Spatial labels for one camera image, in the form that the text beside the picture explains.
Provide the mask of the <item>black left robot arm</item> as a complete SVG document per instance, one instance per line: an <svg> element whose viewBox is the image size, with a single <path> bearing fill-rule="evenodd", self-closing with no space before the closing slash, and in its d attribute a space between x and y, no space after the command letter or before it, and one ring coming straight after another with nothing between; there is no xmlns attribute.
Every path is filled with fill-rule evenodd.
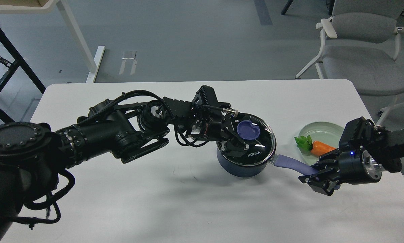
<svg viewBox="0 0 404 243"><path fill-rule="evenodd" d="M236 126L244 117L202 86L191 102L124 92L57 131L47 123L1 124L0 240L14 222L33 228L60 220L57 201L75 185L69 168L107 152L131 162L166 146L169 125L182 146L215 141L231 145L227 153L243 155L246 145Z"/></svg>

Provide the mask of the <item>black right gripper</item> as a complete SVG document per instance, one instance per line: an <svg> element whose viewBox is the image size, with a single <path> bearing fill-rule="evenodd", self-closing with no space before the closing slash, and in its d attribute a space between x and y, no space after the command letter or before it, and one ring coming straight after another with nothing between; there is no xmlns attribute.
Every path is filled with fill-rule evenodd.
<svg viewBox="0 0 404 243"><path fill-rule="evenodd" d="M333 195L342 183L358 185L381 180L381 165L364 148L355 151L336 149L319 157L303 155L303 158L307 170L311 171L299 180L323 195Z"/></svg>

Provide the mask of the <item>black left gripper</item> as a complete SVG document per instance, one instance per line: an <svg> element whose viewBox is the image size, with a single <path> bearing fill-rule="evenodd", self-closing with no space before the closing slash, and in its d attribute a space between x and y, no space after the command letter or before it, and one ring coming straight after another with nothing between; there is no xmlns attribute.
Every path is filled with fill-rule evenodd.
<svg viewBox="0 0 404 243"><path fill-rule="evenodd" d="M256 144L256 117L237 110L185 111L185 143L221 143L221 154L240 158Z"/></svg>

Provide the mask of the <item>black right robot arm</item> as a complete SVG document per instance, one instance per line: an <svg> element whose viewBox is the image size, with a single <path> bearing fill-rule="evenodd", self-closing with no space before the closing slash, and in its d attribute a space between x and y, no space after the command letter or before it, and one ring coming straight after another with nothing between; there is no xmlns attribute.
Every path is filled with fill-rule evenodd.
<svg viewBox="0 0 404 243"><path fill-rule="evenodd" d="M312 166L316 172L299 176L299 180L313 191L330 196L344 183L377 183L382 170L400 172L401 158L404 158L404 129L392 132L375 126L345 129L338 148L322 155Z"/></svg>

